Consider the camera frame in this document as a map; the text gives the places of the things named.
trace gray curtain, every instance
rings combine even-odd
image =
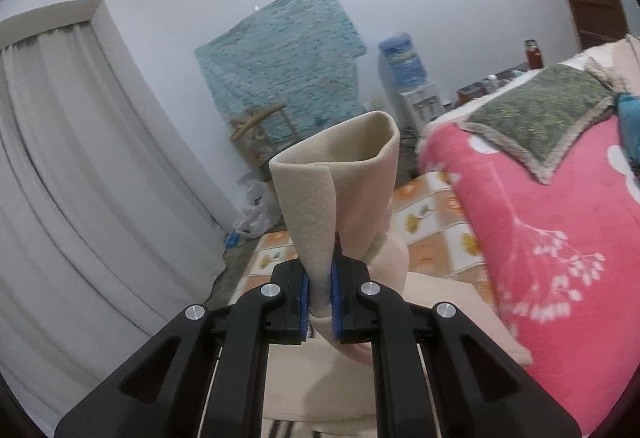
[[[224,270],[89,23],[1,52],[0,368],[50,434]]]

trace pink bedspread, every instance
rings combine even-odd
[[[617,118],[587,131],[551,185],[452,124],[420,155],[449,174],[486,258],[500,316],[533,354],[529,373],[584,434],[640,362],[640,187]]]

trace green patterned cushion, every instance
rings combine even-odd
[[[576,139],[610,114],[609,91],[588,73],[555,65],[494,98],[466,122],[548,185]]]

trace silver screw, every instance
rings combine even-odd
[[[280,293],[280,287],[275,283],[267,283],[260,288],[260,293],[265,297],[276,297]]]
[[[375,295],[380,293],[380,285],[378,283],[374,283],[373,281],[367,281],[360,285],[360,291],[364,295]]]
[[[205,309],[199,304],[194,304],[193,306],[189,306],[185,311],[184,315],[187,319],[191,319],[192,321],[197,321],[200,319],[205,313]]]
[[[451,303],[440,303],[436,308],[436,312],[440,317],[444,317],[445,319],[449,319],[456,314],[456,307]]]

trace gray floor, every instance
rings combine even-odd
[[[398,174],[396,175],[395,189],[402,187],[405,183],[410,182],[415,175],[416,157],[415,151],[416,139],[406,132],[402,133],[400,143],[400,151],[398,156]],[[273,227],[270,232],[286,230],[284,222]],[[216,279],[211,290],[211,296],[206,304],[209,309],[216,309],[226,306],[229,299],[233,295],[236,285],[242,277],[242,272],[251,258],[255,247],[258,245],[260,238],[249,240],[243,246],[236,248],[228,248],[225,252],[224,259],[226,262],[226,270]]]

